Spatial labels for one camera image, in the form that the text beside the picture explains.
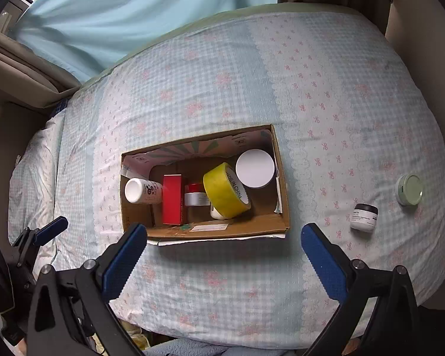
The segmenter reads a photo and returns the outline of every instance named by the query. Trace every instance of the blue gripper pad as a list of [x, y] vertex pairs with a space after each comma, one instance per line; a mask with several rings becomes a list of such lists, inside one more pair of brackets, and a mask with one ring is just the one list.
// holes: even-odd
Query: blue gripper pad
[[139, 223], [102, 273], [102, 298], [105, 301], [119, 297], [146, 246], [147, 230]]
[[62, 215], [51, 221], [34, 236], [34, 246], [45, 246], [68, 228], [68, 220]]
[[343, 303], [348, 294], [346, 276], [310, 224], [302, 228], [301, 244], [328, 297]]

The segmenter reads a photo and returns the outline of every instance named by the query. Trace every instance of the green lid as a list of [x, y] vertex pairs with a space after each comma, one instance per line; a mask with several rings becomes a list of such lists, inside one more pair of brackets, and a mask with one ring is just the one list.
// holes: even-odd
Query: green lid
[[422, 199], [423, 188], [422, 181], [417, 175], [404, 175], [399, 178], [398, 200], [403, 205], [417, 205]]

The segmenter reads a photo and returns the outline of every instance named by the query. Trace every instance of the bed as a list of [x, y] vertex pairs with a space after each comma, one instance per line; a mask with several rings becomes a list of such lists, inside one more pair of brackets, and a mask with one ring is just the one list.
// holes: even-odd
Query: bed
[[[64, 215], [68, 230], [43, 248], [35, 271], [50, 262], [78, 267], [122, 235], [122, 152], [260, 124], [273, 124], [279, 140], [287, 237], [148, 245], [111, 303], [118, 317], [217, 344], [308, 347], [336, 309], [300, 248], [308, 222], [370, 267], [405, 265], [419, 304], [435, 292], [445, 276], [445, 147], [437, 122], [378, 29], [351, 9], [323, 4], [218, 14], [90, 80], [15, 169], [9, 238]], [[425, 186], [414, 210], [393, 191], [408, 172]], [[379, 209], [371, 235], [349, 228], [358, 202]], [[370, 301], [356, 336], [373, 307]]]

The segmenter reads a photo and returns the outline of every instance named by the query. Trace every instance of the red box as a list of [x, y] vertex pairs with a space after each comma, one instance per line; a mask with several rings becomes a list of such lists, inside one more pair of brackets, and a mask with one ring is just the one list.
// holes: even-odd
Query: red box
[[181, 174], [163, 176], [163, 207], [162, 222], [165, 225], [181, 225], [184, 223], [185, 202], [184, 179]]

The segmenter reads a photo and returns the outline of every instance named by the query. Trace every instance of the black lid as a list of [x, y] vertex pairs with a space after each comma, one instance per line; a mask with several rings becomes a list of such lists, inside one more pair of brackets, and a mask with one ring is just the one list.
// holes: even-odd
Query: black lid
[[358, 209], [358, 210], [366, 210], [366, 211], [369, 211], [369, 212], [373, 212], [374, 214], [378, 213], [377, 207], [371, 206], [370, 204], [357, 204], [355, 206], [355, 210], [356, 209]]

